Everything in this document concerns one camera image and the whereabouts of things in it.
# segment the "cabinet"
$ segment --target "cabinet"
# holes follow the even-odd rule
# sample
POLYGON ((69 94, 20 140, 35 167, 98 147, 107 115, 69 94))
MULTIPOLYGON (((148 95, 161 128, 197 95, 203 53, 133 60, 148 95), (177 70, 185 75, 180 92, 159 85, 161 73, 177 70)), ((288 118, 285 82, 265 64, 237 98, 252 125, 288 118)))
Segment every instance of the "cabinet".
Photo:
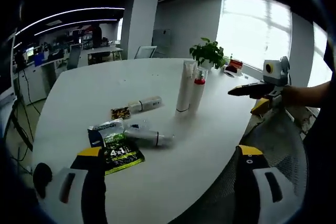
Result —
POLYGON ((19 77, 19 85, 21 95, 23 96, 23 100, 25 105, 34 103, 36 101, 46 99, 50 88, 46 83, 46 79, 42 68, 27 68, 25 69, 26 77, 23 71, 20 72, 19 77))

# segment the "window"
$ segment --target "window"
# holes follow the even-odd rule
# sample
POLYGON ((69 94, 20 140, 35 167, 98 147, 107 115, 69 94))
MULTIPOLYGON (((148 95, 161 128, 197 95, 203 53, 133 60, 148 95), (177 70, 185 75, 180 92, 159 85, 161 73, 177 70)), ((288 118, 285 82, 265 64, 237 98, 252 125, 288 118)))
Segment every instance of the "window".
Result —
POLYGON ((117 40, 121 41, 122 18, 118 22, 117 40))
POLYGON ((332 71, 324 61, 325 48, 327 47, 327 33, 316 23, 314 25, 314 56, 308 82, 309 87, 314 87, 331 80, 332 71))
POLYGON ((217 41, 224 55, 262 69, 265 59, 289 57, 291 13, 272 0, 223 0, 217 41))

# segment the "ceiling light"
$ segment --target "ceiling light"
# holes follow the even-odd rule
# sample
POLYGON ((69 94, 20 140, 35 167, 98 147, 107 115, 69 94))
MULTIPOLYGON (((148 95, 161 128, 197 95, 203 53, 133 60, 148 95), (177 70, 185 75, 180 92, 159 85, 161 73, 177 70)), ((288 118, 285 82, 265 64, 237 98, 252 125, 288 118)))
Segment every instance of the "ceiling light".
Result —
POLYGON ((61 23, 62 23, 62 21, 56 20, 56 21, 48 23, 47 26, 54 26, 54 25, 58 25, 58 24, 61 24, 61 23))
POLYGON ((23 28, 22 30, 18 31, 15 35, 19 35, 21 32, 23 32, 24 30, 28 29, 29 27, 37 24, 37 23, 40 23, 46 19, 49 19, 49 18, 53 18, 53 17, 56 17, 56 16, 59 16, 59 15, 62 15, 62 14, 66 14, 66 13, 73 13, 73 12, 78 12, 80 10, 102 10, 102 9, 111 9, 111 10, 125 10, 125 8, 121 8, 121 7, 92 7, 92 8, 82 8, 82 9, 76 9, 76 10, 68 10, 66 12, 62 12, 62 13, 57 13, 57 14, 53 14, 49 17, 45 17, 43 19, 40 19, 34 23, 31 23, 30 25, 26 26, 25 28, 23 28))
POLYGON ((49 28, 47 30, 40 31, 39 33, 34 34, 34 36, 45 33, 46 31, 50 31, 50 30, 62 27, 62 26, 69 26, 69 25, 74 25, 74 24, 79 24, 79 23, 96 22, 96 21, 117 21, 117 20, 116 19, 94 19, 94 20, 78 21, 78 22, 68 23, 68 24, 64 24, 64 25, 60 25, 60 26, 55 26, 55 27, 49 28))
POLYGON ((13 47, 13 49, 17 48, 19 45, 21 45, 22 42, 20 42, 19 44, 17 44, 16 46, 13 47))

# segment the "desk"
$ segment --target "desk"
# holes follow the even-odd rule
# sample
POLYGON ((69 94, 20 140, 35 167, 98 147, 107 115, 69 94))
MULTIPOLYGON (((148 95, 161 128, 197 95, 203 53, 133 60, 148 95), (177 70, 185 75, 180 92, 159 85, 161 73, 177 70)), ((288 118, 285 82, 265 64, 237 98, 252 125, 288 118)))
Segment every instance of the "desk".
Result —
POLYGON ((256 82, 212 69, 197 116, 175 115, 183 59, 107 62, 64 72, 51 90, 38 121, 33 167, 53 173, 70 167, 90 147, 87 128, 110 120, 110 109, 160 95, 161 108, 133 115, 151 129, 175 134, 172 148, 145 149, 144 163, 105 177, 109 223, 168 223, 190 207, 224 169, 250 119, 255 100, 233 97, 235 86, 256 82))
POLYGON ((56 76, 56 62, 61 61, 64 58, 56 59, 52 61, 46 61, 43 64, 36 66, 34 64, 28 65, 24 72, 20 71, 20 75, 16 73, 13 79, 18 79, 20 83, 20 92, 23 96, 25 105, 29 105, 30 101, 32 103, 47 98, 50 89, 53 87, 57 76, 56 76))
POLYGON ((78 67, 84 67, 88 65, 88 57, 90 54, 96 54, 100 52, 110 52, 113 54, 113 60, 114 60, 114 53, 116 52, 119 54, 119 58, 121 59, 121 55, 120 55, 121 51, 123 51, 123 49, 115 47, 115 46, 98 47, 98 48, 82 50, 80 57, 79 57, 78 67))

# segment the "office chair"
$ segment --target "office chair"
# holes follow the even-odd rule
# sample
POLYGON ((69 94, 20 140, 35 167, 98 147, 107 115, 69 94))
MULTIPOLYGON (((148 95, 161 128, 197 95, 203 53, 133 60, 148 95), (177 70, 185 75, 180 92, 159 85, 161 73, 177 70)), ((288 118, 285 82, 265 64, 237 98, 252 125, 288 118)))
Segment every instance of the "office chair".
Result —
POLYGON ((79 56, 80 56, 81 51, 82 51, 81 44, 71 45, 71 51, 70 51, 69 60, 67 64, 67 70, 78 67, 79 56))
POLYGON ((142 46, 138 48, 135 59, 152 58, 157 46, 142 46))

